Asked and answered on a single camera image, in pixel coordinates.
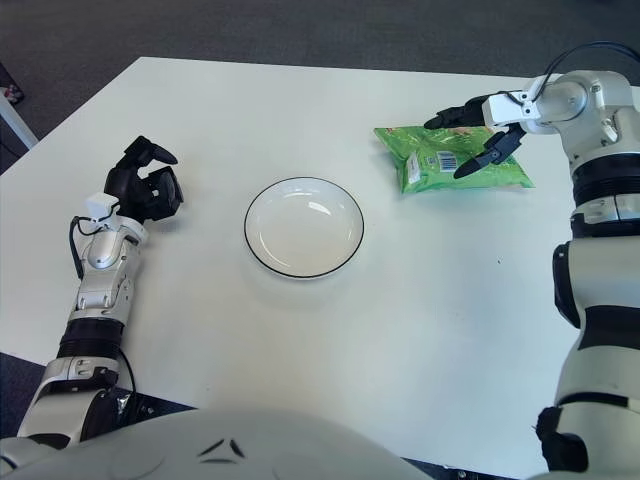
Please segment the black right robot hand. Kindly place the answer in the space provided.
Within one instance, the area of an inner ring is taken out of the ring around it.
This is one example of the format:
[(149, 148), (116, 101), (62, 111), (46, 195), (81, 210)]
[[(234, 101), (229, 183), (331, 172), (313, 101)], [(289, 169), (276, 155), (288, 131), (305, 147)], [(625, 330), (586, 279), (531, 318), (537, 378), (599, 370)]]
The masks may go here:
[[(468, 100), (464, 105), (450, 107), (436, 113), (436, 116), (424, 123), (427, 130), (458, 127), (484, 126), (483, 103), (488, 95)], [(520, 146), (526, 132), (519, 123), (507, 125), (506, 132), (500, 131), (492, 135), (483, 145), (484, 150), (459, 166), (454, 172), (455, 179), (472, 175), (489, 164), (501, 164)]]

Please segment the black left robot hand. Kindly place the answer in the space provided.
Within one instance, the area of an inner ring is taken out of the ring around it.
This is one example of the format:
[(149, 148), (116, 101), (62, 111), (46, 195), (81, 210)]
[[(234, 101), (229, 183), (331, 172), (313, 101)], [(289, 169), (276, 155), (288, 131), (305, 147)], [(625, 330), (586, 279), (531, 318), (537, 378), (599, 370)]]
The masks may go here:
[(109, 171), (104, 192), (118, 199), (118, 214), (140, 224), (172, 217), (184, 201), (181, 186), (171, 168), (177, 158), (138, 136)]

